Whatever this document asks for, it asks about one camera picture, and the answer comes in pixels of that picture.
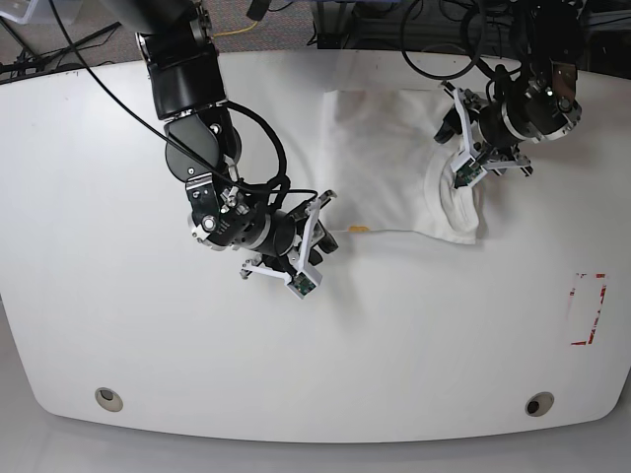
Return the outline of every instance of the yellow cable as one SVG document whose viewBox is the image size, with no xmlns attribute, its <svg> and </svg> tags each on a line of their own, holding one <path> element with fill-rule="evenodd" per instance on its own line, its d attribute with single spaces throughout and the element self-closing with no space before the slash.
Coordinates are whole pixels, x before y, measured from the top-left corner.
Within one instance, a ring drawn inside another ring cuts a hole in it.
<svg viewBox="0 0 631 473">
<path fill-rule="evenodd" d="M 258 22 L 254 22 L 252 23 L 249 27 L 247 28 L 243 28 L 242 30 L 236 30 L 234 32 L 224 32 L 224 33 L 217 33 L 217 34 L 213 34 L 213 36 L 215 37 L 219 37 L 219 36 L 230 36 L 232 34 L 241 34 L 241 33 L 247 33 L 251 30 L 254 29 L 254 27 L 258 25 Z"/>
</svg>

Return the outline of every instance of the folded cloth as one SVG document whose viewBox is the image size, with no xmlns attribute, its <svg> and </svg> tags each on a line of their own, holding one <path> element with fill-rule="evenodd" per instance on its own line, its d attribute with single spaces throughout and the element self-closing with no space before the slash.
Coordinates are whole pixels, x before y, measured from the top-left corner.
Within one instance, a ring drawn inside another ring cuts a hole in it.
<svg viewBox="0 0 631 473">
<path fill-rule="evenodd" d="M 472 189 L 454 189 L 461 139 L 434 135 L 454 102 L 442 91 L 325 94 L 319 188 L 338 198 L 321 218 L 332 231 L 412 231 L 475 243 Z"/>
</svg>

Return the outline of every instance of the table surface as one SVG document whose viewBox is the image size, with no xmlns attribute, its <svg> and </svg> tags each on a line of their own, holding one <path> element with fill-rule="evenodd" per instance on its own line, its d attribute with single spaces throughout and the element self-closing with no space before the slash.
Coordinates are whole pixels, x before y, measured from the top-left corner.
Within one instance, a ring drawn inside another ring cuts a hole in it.
<svg viewBox="0 0 631 473">
<path fill-rule="evenodd" d="M 466 61 L 416 58 L 439 74 Z M 221 62 L 231 99 L 278 131 L 296 185 L 315 185 L 324 92 L 437 87 L 396 53 Z M 99 75 L 160 126 L 143 64 Z M 484 78 L 456 84 L 483 90 Z M 85 72 L 0 88 L 0 292 L 37 401 L 122 427 L 300 442 L 451 439 L 602 418 L 631 366 L 631 85 L 581 74 L 578 89 L 580 128 L 525 147 L 533 177 L 484 182 L 478 245 L 340 234 L 323 286 L 300 302 L 273 279 L 241 281 L 246 252 L 194 242 L 163 144 Z M 265 179 L 271 145 L 235 122 L 240 169 Z M 97 404 L 99 387 L 121 395 L 121 412 Z M 542 391 L 554 406 L 527 416 Z"/>
</svg>

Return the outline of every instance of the floor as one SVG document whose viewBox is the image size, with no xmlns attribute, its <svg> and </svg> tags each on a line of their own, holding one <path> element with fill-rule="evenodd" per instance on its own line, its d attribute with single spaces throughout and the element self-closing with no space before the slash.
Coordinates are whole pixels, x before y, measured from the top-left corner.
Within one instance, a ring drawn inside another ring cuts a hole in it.
<svg viewBox="0 0 631 473">
<path fill-rule="evenodd" d="M 245 16 L 250 0 L 204 0 L 204 3 L 210 11 L 217 33 L 239 30 L 251 24 L 251 20 Z M 286 0 L 273 0 L 272 8 L 280 8 L 286 3 Z M 81 38 L 115 21 L 116 18 L 99 0 L 84 0 L 75 24 L 68 27 L 68 33 L 73 38 Z M 21 26 L 11 23 L 11 26 L 37 53 L 66 45 L 57 25 Z M 306 47 L 313 33 L 310 4 L 298 1 L 282 12 L 269 13 L 251 32 L 218 37 L 216 42 L 219 49 L 224 52 L 296 49 Z M 4 29 L 0 29 L 0 62 L 12 63 L 20 51 L 21 48 Z M 105 61 L 125 62 L 140 59 L 133 32 L 123 28 L 118 29 L 107 44 L 87 49 L 84 55 L 91 65 Z M 72 57 L 69 55 L 63 60 L 72 62 Z"/>
</svg>

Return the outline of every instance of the circular hole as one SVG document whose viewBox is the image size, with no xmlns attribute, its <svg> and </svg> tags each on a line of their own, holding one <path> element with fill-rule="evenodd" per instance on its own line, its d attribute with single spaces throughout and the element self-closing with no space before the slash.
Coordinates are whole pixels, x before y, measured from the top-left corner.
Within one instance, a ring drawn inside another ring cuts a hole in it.
<svg viewBox="0 0 631 473">
<path fill-rule="evenodd" d="M 97 403 L 109 412 L 122 410 L 122 399 L 118 394 L 107 387 L 100 387 L 95 392 Z"/>
<path fill-rule="evenodd" d="M 554 404 L 554 396 L 549 392 L 540 392 L 526 403 L 526 413 L 531 417 L 541 417 L 548 413 Z"/>
</svg>

